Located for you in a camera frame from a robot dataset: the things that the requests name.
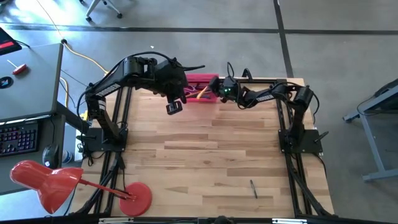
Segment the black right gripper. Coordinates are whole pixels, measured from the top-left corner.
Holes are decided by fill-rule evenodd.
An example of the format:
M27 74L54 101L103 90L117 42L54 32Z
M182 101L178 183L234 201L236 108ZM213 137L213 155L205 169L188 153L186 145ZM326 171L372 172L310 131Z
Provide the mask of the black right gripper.
M234 77L228 76L220 79L214 76L210 80L208 87L211 88L214 95L221 98L223 103L226 103L227 100L236 103L239 100L239 82Z

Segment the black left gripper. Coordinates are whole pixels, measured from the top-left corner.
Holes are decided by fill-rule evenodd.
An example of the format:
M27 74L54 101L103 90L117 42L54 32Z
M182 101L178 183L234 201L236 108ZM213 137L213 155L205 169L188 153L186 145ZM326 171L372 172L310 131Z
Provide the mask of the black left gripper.
M154 90L162 97L167 98L166 110L168 115L173 115L183 110L182 105L187 102L184 88L188 81L184 71L205 68L205 65L183 67L176 58L165 60L155 66Z

